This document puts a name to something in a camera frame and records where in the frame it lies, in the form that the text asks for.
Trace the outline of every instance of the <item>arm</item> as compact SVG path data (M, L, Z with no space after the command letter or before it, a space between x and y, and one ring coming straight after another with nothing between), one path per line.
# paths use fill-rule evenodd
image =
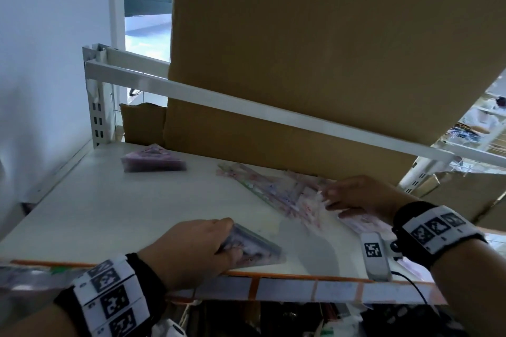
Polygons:
M228 218L182 222L137 254L156 273L168 291L194 288L206 278L233 268L242 257L242 251L238 249L216 254L233 224L232 219ZM34 335L78 336L67 313L55 304L0 332L0 337Z
M396 212L418 199L368 176L338 181L323 192L329 210L340 217L370 213L392 225ZM479 335L500 336L506 329L506 259L488 244L471 239L444 253L431 267L450 307Z

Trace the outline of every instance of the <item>dark hair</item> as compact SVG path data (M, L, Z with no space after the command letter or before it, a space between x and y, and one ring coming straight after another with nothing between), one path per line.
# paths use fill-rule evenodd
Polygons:
M495 100L495 102L499 107L506 107L506 97L500 96Z

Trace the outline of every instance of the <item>person's left hand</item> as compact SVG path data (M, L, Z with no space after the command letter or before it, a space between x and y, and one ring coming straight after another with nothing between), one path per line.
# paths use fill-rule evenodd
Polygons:
M242 257L240 249L216 254L233 225L230 218L178 223L137 254L168 291L194 288L206 278L234 268Z

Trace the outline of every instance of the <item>shelf surface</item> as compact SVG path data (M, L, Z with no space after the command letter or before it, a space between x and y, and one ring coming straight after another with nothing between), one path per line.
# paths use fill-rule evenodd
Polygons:
M309 232L237 181L218 176L221 160L210 157L174 152L187 171L124 173L120 157L141 148L117 142L87 154L0 242L0 258L96 264L138 251L180 221L231 217L288 255L284 264L242 271L367 278L358 236L331 212L322 213L321 231ZM391 268L416 280L393 260Z

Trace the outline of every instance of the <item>forearm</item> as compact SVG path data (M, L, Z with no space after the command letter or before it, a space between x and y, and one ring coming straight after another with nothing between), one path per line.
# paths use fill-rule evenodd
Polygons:
M25 318L22 322L0 331L0 337L23 336L77 337L74 324L67 314L55 304L50 304L37 313Z
M471 239L443 254L431 273L464 324L480 331L480 335L504 335L506 259L484 242Z

